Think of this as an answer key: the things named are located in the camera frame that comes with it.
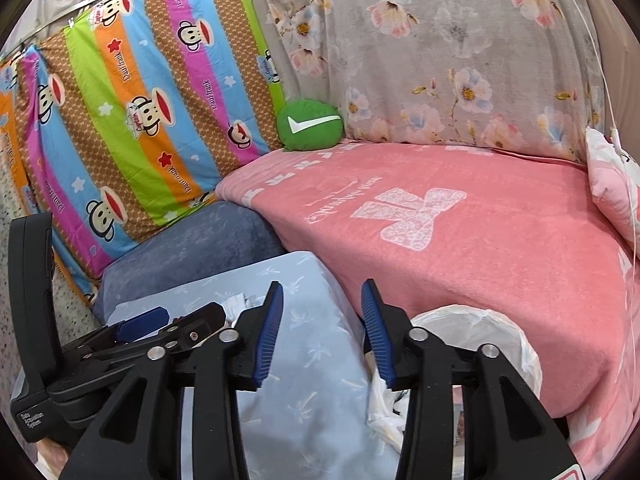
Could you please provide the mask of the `blue-grey velvet pillow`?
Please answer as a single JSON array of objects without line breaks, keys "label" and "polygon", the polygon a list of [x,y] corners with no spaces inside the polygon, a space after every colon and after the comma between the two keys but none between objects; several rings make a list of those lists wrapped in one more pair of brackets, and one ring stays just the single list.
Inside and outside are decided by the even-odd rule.
[{"label": "blue-grey velvet pillow", "polygon": [[283,255],[256,211],[220,200],[152,236],[103,272],[93,313],[104,322],[122,302]]}]

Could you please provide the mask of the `pink white pillow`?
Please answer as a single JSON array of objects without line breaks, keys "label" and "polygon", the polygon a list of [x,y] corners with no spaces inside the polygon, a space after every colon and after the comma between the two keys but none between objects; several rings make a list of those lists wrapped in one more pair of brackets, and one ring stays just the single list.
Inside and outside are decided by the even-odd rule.
[{"label": "pink white pillow", "polygon": [[639,257],[639,165],[613,130],[610,142],[600,131],[586,130],[589,185],[593,203]]}]

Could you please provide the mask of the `white plastic trash bag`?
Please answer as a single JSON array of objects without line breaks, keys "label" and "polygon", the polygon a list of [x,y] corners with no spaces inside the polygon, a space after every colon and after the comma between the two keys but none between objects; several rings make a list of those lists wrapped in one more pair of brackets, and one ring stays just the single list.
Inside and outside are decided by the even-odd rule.
[{"label": "white plastic trash bag", "polygon": [[[542,387],[542,368],[534,347],[524,330],[506,315],[494,310],[473,308],[464,304],[450,304],[416,315],[411,323],[424,328],[449,348],[439,350],[438,356],[448,356],[452,377],[464,377],[478,348],[493,344],[521,375],[529,389],[539,396]],[[371,389],[367,424],[399,452],[404,440],[409,411],[408,390],[393,391],[381,377],[374,354],[366,354],[371,372]]]}]

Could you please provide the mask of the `green round plush pillow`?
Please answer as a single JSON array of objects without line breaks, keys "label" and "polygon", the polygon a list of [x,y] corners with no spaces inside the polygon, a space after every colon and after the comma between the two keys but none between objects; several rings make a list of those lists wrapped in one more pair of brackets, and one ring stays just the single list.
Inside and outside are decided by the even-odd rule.
[{"label": "green round plush pillow", "polygon": [[315,100],[289,102],[277,117],[285,151],[333,148],[343,136],[343,118],[331,105]]}]

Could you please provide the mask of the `colourful monkey striped quilt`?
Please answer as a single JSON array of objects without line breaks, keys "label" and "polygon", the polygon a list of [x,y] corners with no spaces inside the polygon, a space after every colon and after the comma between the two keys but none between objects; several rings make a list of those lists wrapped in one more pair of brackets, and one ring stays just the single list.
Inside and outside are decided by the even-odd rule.
[{"label": "colourful monkey striped quilt", "polygon": [[1,146],[91,304],[111,263],[280,148],[283,104],[253,0],[101,0],[2,64]]}]

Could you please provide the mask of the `white crumpled sock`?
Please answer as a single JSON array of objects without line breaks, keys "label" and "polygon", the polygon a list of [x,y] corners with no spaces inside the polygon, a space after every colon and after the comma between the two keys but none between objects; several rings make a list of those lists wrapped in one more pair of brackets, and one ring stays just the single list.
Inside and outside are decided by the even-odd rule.
[{"label": "white crumpled sock", "polygon": [[225,299],[221,303],[221,307],[226,316],[226,325],[234,327],[244,311],[260,307],[262,300],[264,300],[262,297],[247,297],[244,294],[237,294]]}]

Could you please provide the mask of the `grey floral bedsheet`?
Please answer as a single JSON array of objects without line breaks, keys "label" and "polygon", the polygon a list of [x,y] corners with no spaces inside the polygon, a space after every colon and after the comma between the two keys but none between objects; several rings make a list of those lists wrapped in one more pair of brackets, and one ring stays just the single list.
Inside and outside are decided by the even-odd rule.
[{"label": "grey floral bedsheet", "polygon": [[352,140],[586,159],[604,118],[586,0],[255,0],[289,99]]}]

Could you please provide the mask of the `pink blanket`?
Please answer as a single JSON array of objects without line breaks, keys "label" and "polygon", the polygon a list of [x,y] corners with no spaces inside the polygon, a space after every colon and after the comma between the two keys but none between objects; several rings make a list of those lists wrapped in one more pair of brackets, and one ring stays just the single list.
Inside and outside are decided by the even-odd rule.
[{"label": "pink blanket", "polygon": [[410,315],[500,312],[538,353],[588,478],[639,420],[639,266],[570,162],[461,146],[346,143],[275,151],[217,185],[291,252],[313,252],[352,304],[368,278]]}]

